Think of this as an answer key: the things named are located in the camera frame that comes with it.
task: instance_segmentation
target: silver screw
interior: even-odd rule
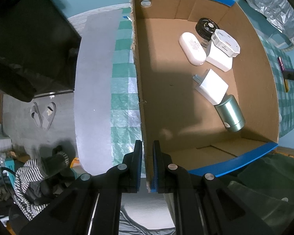
[[[214,179],[214,175],[211,174],[211,173],[207,173],[207,174],[205,174],[205,178],[206,178],[207,180],[213,180],[213,179]]]
[[[124,170],[124,169],[126,169],[127,168],[127,165],[126,164],[119,164],[118,165],[118,169],[119,170]]]
[[[168,165],[168,168],[169,168],[170,170],[175,170],[175,169],[177,169],[177,165],[176,165],[176,164],[169,164],[169,165]]]
[[[81,175],[81,180],[87,181],[88,179],[90,179],[90,174],[84,173]]]

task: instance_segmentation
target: checkered tablecloth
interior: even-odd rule
[[[263,37],[259,36],[259,38],[267,53],[274,81],[276,83],[279,112],[282,117],[280,122],[279,137],[282,137],[294,129],[294,81],[288,80],[289,92],[286,93],[283,76],[277,59],[280,56],[284,67],[287,69],[293,69],[293,65],[290,57],[286,53],[267,42]]]
[[[123,8],[116,32],[111,78],[111,146],[113,165],[142,140],[136,69],[133,61],[131,8]]]

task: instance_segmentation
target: metallic green canister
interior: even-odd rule
[[[244,127],[245,119],[233,95],[225,95],[215,108],[229,132],[237,132]]]

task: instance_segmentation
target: pair of slippers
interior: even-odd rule
[[[55,108],[54,102],[49,103],[43,112],[43,119],[41,119],[41,115],[38,110],[38,105],[36,102],[34,102],[31,108],[31,116],[34,119],[37,127],[42,127],[43,129],[47,131],[50,128],[50,125],[53,121],[55,111],[56,111],[56,108]]]

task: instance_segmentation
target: white charger block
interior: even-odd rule
[[[217,48],[212,41],[209,42],[206,49],[206,55],[207,62],[224,72],[232,68],[233,58],[228,57],[221,49]]]
[[[198,83],[195,89],[210,101],[212,105],[221,103],[229,86],[218,74],[210,69],[204,78],[195,75],[193,79]]]
[[[192,65],[199,66],[205,62],[206,53],[195,35],[185,32],[180,36],[179,43]]]

